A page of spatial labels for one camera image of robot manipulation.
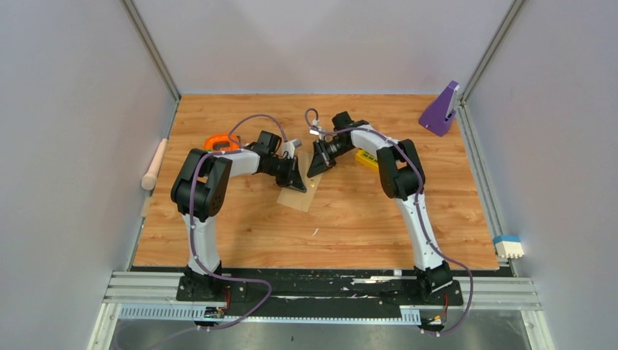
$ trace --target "purple stand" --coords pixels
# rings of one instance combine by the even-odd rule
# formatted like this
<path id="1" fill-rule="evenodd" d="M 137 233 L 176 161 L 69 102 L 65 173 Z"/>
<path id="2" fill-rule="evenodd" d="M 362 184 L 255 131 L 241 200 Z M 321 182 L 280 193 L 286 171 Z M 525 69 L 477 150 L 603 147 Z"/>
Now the purple stand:
<path id="1" fill-rule="evenodd" d="M 418 123 L 438 136 L 444 136 L 455 119 L 455 102 L 459 83 L 453 80 L 425 109 Z"/>

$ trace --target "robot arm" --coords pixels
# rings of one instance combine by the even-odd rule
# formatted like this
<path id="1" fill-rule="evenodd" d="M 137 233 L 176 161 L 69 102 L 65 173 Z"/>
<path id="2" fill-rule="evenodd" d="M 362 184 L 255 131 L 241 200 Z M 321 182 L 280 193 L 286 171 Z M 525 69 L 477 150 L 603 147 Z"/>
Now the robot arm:
<path id="1" fill-rule="evenodd" d="M 425 237 L 426 233 L 427 238 L 437 246 L 434 231 L 429 224 L 425 194 L 416 194 L 419 186 L 416 174 L 408 164 L 403 168 L 397 166 L 397 162 L 404 162 L 404 159 L 387 140 L 398 144 L 418 169 L 424 183 L 425 174 L 412 141 L 399 141 L 389 137 L 385 140 L 378 135 L 364 131 L 362 129 L 373 129 L 373 127 L 364 120 L 352 121 L 347 112 L 337 114 L 332 122 L 335 125 L 335 131 L 346 128 L 356 128 L 356 130 L 339 133 L 330 141 L 319 139 L 313 142 L 313 160 L 308 176 L 312 177 L 332 168 L 336 164 L 336 157 L 355 147 L 362 148 L 375 156 L 378 159 L 380 182 L 384 193 L 395 200 L 404 218 L 414 251 L 414 265 L 420 272 L 426 291 L 431 294 L 450 285 L 453 282 L 453 275 L 448 264 L 434 252 Z M 425 223 L 425 233 L 421 227 L 421 220 Z"/>
<path id="2" fill-rule="evenodd" d="M 210 271 L 217 273 L 221 268 L 219 253 L 216 250 L 216 215 L 219 213 L 225 199 L 227 182 L 231 177 L 243 174 L 265 173 L 275 177 L 279 187 L 288 187 L 300 192 L 307 189 L 302 183 L 298 169 L 298 157 L 294 156 L 300 140 L 291 140 L 281 145 L 282 156 L 277 156 L 276 149 L 281 144 L 281 138 L 273 133 L 262 131 L 257 142 L 245 149 L 223 152 L 211 155 L 202 163 L 198 176 L 207 176 L 206 182 L 197 180 L 193 201 L 193 222 L 195 249 L 200 261 Z M 177 204 L 182 214 L 187 234 L 191 233 L 191 217 L 189 216 L 189 200 L 191 184 L 200 159 L 208 152 L 192 149 L 176 178 L 171 190 L 171 199 Z M 204 276 L 193 257 L 189 258 L 185 276 L 198 281 L 212 295 L 219 291 L 219 286 L 210 276 Z"/>

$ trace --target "gray wall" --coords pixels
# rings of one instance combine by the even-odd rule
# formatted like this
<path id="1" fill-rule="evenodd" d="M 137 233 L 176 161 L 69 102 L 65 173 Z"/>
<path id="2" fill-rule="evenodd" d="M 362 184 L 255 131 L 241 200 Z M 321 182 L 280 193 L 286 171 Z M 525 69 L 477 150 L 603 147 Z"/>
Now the gray wall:
<path id="1" fill-rule="evenodd" d="M 173 103 L 118 0 L 0 3 L 0 348 L 84 349 Z"/>
<path id="2" fill-rule="evenodd" d="M 183 93 L 438 93 L 511 0 L 136 0 Z"/>
<path id="3" fill-rule="evenodd" d="M 615 349 L 618 3 L 529 1 L 470 109 L 559 349 Z"/>

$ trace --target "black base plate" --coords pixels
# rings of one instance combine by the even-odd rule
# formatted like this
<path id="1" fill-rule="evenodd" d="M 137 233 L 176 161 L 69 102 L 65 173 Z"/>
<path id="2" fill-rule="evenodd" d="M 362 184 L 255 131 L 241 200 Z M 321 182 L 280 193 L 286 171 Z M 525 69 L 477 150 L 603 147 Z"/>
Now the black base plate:
<path id="1" fill-rule="evenodd" d="M 305 270 L 305 269 L 248 269 L 226 268 L 234 277 L 265 279 L 273 286 L 273 293 L 254 316 L 282 317 L 399 317 L 400 305 L 443 306 L 448 295 L 450 306 L 461 306 L 464 301 L 458 281 L 453 281 L 440 292 L 426 295 L 413 271 L 405 271 L 408 279 L 391 279 L 375 283 L 361 283 L 359 279 L 371 276 L 393 276 L 390 270 Z M 180 285 L 187 285 L 181 278 Z M 220 288 L 230 288 L 231 305 L 227 315 L 245 314 L 266 294 L 264 284 L 223 281 Z M 178 290 L 182 301 L 223 301 L 223 293 L 214 296 L 187 287 Z M 282 298 L 304 297 L 298 299 Z"/>

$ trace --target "wooden rolling pin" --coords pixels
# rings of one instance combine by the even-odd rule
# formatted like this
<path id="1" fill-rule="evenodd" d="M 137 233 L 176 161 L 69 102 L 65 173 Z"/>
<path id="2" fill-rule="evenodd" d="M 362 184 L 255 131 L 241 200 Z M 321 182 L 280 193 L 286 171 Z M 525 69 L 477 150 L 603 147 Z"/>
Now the wooden rolling pin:
<path id="1" fill-rule="evenodd" d="M 146 175 L 141 178 L 141 186 L 145 190 L 152 190 L 155 188 L 157 184 L 157 176 L 159 175 L 159 169 L 161 168 L 161 163 L 163 162 L 163 155 L 165 154 L 165 148 L 168 146 L 168 140 L 163 139 L 157 148 L 157 152 L 154 154 L 152 158 L 152 163 L 150 163 L 150 168 L 146 172 Z"/>

